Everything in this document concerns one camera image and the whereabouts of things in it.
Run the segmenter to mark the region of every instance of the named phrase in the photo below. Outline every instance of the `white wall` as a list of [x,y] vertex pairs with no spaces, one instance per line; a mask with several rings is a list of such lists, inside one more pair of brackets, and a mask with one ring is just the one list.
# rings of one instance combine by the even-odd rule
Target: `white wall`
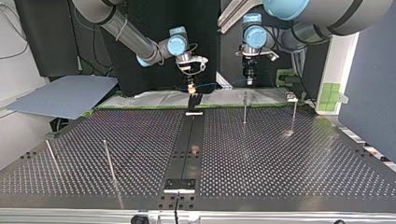
[[[14,1],[0,0],[15,8]],[[14,25],[21,29],[18,18],[4,7]],[[18,36],[0,12],[0,58],[21,52],[26,42]],[[50,131],[51,118],[14,113],[4,109],[27,92],[46,84],[38,73],[30,49],[21,56],[0,59],[0,170],[43,141]]]

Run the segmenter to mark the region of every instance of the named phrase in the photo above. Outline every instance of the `green tile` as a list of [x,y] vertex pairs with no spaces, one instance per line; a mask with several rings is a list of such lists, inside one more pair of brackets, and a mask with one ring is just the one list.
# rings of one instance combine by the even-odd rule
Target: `green tile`
[[323,84],[322,92],[331,91],[331,90],[332,90],[332,83]]
[[340,93],[339,92],[332,92],[329,97],[330,103],[337,103],[340,100]]
[[326,107],[326,111],[333,112],[335,110],[335,107],[337,106],[337,103],[328,103]]
[[332,91],[339,92],[341,90],[341,84],[333,83],[332,84]]
[[320,105],[318,105],[318,111],[326,111],[327,108],[327,104],[325,103],[320,103]]
[[323,91],[320,95],[320,101],[323,103],[329,102],[331,94],[332,93],[330,91]]

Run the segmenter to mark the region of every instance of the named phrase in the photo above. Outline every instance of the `black backdrop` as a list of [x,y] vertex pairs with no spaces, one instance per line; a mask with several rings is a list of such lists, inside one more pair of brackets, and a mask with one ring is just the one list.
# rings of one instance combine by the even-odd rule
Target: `black backdrop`
[[[196,54],[209,59],[206,71],[197,76],[197,84],[216,82],[219,0],[129,0],[128,3],[130,22],[156,42],[168,38],[171,28],[185,26],[190,42],[199,44]],[[123,94],[133,96],[150,90],[186,88],[184,75],[178,71],[175,59],[166,60],[164,66],[143,68],[133,52],[104,30],[103,34]],[[215,86],[205,86],[198,92],[210,93],[214,89]]]

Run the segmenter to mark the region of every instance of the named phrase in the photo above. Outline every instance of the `white panel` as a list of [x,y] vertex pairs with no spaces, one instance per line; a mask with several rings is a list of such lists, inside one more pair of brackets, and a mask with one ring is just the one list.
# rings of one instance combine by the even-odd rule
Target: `white panel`
[[[15,8],[12,0],[0,1]],[[21,30],[18,18],[9,9],[0,7],[0,58],[19,53],[26,46],[2,12]],[[41,143],[44,135],[50,131],[51,120],[48,117],[13,113],[2,107],[45,84],[29,49],[20,56],[0,59],[0,170]]]
[[[14,6],[13,1],[5,2]],[[6,13],[17,29],[21,30],[17,17],[4,7],[0,7],[0,58],[21,52],[26,42],[16,33],[3,16]],[[45,80],[38,73],[30,49],[21,56],[0,60],[0,103],[16,95],[21,95],[45,85]]]
[[50,117],[3,111],[0,113],[0,170],[38,146],[51,131]]
[[[355,51],[359,40],[359,33],[348,36],[334,36],[329,46],[329,54],[323,71],[323,78],[318,93],[318,103],[322,94],[323,84],[341,84],[340,93],[344,94],[349,78],[350,68],[355,57]],[[335,112],[317,111],[320,115],[338,115],[341,104],[338,104]]]

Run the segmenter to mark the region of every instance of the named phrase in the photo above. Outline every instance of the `perforated metal table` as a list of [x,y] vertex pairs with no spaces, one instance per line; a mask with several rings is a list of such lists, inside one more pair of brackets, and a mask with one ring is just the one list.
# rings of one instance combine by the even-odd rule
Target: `perforated metal table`
[[[396,213],[396,174],[309,108],[103,110],[0,172],[0,208]],[[117,182],[108,168],[107,140]],[[168,179],[195,193],[163,193]]]

